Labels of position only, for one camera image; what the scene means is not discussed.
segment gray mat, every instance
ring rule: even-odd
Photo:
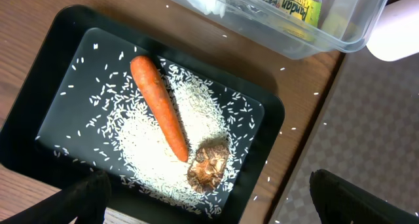
[[[418,142],[419,54],[347,54],[270,223],[320,223],[308,184],[319,168],[418,215]]]

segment wooden table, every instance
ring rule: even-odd
[[[1,123],[56,13],[72,4],[91,6],[204,62],[259,84],[282,99],[286,110],[282,133],[253,191],[257,199],[249,201],[242,223],[258,224],[269,219],[297,149],[305,143],[323,104],[341,54],[330,52],[289,60],[169,0],[0,0]],[[0,166],[0,220],[57,191]],[[106,217],[108,223],[140,223],[112,211]]]

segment brown mushroom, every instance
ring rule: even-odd
[[[188,182],[199,193],[213,191],[223,178],[227,159],[230,155],[222,144],[201,147],[188,169]]]

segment orange carrot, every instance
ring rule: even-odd
[[[131,61],[131,74],[149,105],[167,142],[180,161],[188,161],[188,148],[179,121],[157,68],[146,56]]]

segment yellow packet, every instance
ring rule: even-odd
[[[314,27],[318,26],[321,3],[313,0],[278,0],[276,7],[286,11],[289,15],[302,20]],[[308,36],[303,29],[285,25],[284,31],[301,39],[312,41],[313,37]]]

